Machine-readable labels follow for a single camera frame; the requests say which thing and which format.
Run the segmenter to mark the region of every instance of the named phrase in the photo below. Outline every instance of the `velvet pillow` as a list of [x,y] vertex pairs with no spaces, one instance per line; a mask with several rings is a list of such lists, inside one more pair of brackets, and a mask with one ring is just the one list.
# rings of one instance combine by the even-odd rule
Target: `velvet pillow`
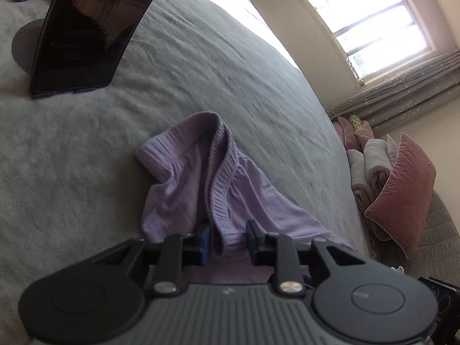
[[404,132],[393,171],[366,216],[412,257],[430,205],[436,169],[417,143]]
[[340,141],[342,141],[342,144],[345,146],[344,129],[342,128],[339,122],[334,122],[332,124],[335,127],[335,131],[337,131],[337,134],[339,135]]
[[363,125],[355,131],[355,136],[358,138],[361,148],[364,149],[369,139],[374,139],[371,125],[366,120]]
[[337,117],[337,122],[340,123],[340,126],[344,132],[345,150],[361,150],[359,147],[359,140],[355,136],[355,129],[351,125],[350,121],[346,120],[344,117]]

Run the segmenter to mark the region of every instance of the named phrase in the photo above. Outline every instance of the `mattress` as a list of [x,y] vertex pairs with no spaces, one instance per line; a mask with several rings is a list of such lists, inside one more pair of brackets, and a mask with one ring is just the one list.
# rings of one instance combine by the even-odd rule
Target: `mattress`
[[368,253],[344,147],[249,0],[154,0],[108,87],[32,101],[11,41],[48,6],[0,0],[0,344],[27,340],[28,284],[140,234],[153,179],[135,150],[199,111],[217,112],[278,191]]

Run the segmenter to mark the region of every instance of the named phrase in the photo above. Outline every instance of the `gray curtain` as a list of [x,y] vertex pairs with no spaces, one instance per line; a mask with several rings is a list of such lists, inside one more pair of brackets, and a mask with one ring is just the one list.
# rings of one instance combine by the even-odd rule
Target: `gray curtain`
[[357,114],[380,136],[460,95],[460,51],[447,52],[362,91],[327,111]]

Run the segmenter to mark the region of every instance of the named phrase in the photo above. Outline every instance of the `gray quilted fabric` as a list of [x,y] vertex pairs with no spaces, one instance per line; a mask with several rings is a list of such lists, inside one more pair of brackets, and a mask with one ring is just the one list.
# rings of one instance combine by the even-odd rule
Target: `gray quilted fabric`
[[377,246],[380,261],[387,266],[402,266],[414,278],[432,276],[460,285],[460,237],[446,206],[434,191],[419,244],[410,260],[393,240],[379,242]]

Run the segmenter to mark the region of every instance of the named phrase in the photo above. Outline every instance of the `gray bedsheet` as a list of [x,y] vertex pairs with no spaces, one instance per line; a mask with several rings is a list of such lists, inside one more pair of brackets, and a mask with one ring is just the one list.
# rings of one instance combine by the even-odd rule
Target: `gray bedsheet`
[[0,1],[0,344],[26,341],[29,283],[139,234],[152,178],[134,152],[198,111],[219,113],[281,193],[367,253],[337,133],[267,41],[209,0],[154,0],[110,86],[32,101],[10,44],[47,7]]

